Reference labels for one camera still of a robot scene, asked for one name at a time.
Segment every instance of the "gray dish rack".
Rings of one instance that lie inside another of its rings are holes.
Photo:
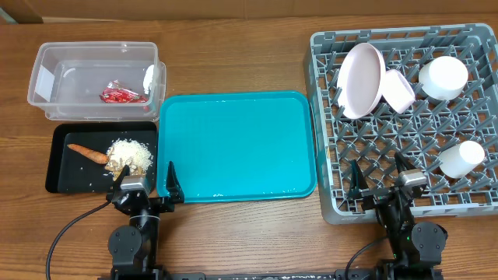
[[[399,70],[416,93],[415,103],[397,114],[383,100],[358,120],[342,115],[336,86],[344,57],[355,45],[370,43],[387,69]],[[430,99],[418,83],[422,66],[439,56],[463,61],[467,86],[450,102]],[[361,200],[347,201],[351,168],[357,159],[370,188],[394,182],[394,153],[401,151],[428,177],[423,197],[414,200],[415,217],[498,213],[498,45],[486,24],[421,26],[315,33],[304,60],[307,95],[314,119],[321,212],[331,224],[375,222]],[[465,140],[479,142],[486,159],[469,175],[452,180],[437,155]]]

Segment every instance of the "white label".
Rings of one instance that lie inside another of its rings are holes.
[[[34,92],[50,102],[52,87],[54,86],[54,74],[50,73],[45,67],[40,66],[38,72],[37,84],[34,86]]]

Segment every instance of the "blue mat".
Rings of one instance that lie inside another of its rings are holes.
[[[173,161],[185,203],[302,198],[317,184],[307,99],[295,91],[174,96],[160,111],[157,191]]]

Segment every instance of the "brown food piece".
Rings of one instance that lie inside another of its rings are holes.
[[[106,164],[107,161],[109,161],[109,158],[106,155],[104,155],[103,153],[93,151],[93,150],[85,148],[81,145],[69,144],[68,148],[70,148],[71,150],[73,150],[75,152],[79,152],[80,154],[82,154],[86,158],[94,161],[95,163]]]

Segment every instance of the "black tray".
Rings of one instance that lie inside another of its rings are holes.
[[[156,186],[157,127],[153,122],[61,124],[54,130],[48,162],[45,188],[51,193],[107,192],[112,175],[104,165],[94,163],[85,156],[67,148],[78,144],[106,153],[113,140],[133,139],[148,143],[153,164],[147,169],[147,180]]]

